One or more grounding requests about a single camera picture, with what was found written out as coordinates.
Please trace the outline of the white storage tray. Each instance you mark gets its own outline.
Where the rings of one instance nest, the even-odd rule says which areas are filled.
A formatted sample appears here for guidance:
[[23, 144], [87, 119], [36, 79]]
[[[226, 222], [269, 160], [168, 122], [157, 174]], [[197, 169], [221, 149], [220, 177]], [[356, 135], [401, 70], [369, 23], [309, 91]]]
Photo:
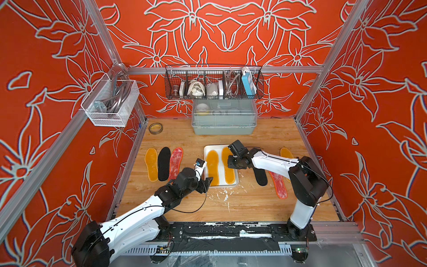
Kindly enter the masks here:
[[[219, 186], [213, 186], [213, 188], [233, 188], [239, 184], [239, 176], [238, 176], [238, 171], [236, 169], [233, 169], [235, 172], [235, 176], [236, 176], [235, 183], [228, 185], [225, 181], [224, 165], [223, 165], [222, 160], [221, 160], [222, 149], [225, 147], [228, 147], [228, 146], [227, 145], [209, 145], [209, 146], [204, 147], [204, 149], [203, 149], [205, 161], [207, 159], [207, 154], [211, 150], [215, 150], [219, 155], [218, 172], [219, 172], [220, 183], [219, 183]], [[205, 178], [208, 178], [207, 167], [204, 170], [204, 176], [205, 176]]]

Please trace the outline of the red insole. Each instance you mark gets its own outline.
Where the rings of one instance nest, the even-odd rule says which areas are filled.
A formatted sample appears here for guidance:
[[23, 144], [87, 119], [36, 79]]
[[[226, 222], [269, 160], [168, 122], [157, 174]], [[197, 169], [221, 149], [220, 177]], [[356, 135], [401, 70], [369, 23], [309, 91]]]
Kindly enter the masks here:
[[181, 161], [183, 158], [183, 149], [175, 148], [170, 157], [169, 180], [175, 180], [180, 172]]
[[286, 186], [284, 184], [284, 177], [282, 175], [276, 174], [274, 172], [269, 171], [269, 174], [272, 178], [276, 194], [279, 199], [287, 199], [288, 198], [288, 192], [286, 189]]

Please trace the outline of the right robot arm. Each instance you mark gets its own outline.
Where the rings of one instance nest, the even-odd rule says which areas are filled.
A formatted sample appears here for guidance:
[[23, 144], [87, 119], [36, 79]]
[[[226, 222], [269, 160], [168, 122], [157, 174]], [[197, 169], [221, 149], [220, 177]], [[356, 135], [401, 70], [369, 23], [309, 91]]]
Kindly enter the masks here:
[[249, 150], [239, 140], [228, 148], [232, 153], [228, 158], [230, 169], [262, 169], [290, 179], [297, 202], [288, 220], [288, 228], [305, 230], [320, 199], [330, 188], [330, 183], [315, 162], [307, 156], [290, 159], [268, 154], [259, 148]]

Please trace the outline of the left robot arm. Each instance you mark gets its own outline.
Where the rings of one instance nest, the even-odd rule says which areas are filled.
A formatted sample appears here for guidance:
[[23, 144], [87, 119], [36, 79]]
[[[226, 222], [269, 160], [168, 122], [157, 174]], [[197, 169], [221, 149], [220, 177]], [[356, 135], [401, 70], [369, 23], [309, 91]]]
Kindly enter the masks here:
[[78, 267], [107, 267], [132, 247], [156, 239], [169, 227], [164, 217], [175, 210], [193, 191], [206, 193], [213, 178], [202, 178], [201, 172], [184, 168], [177, 178], [160, 187], [136, 208], [110, 221], [89, 222], [71, 249]]

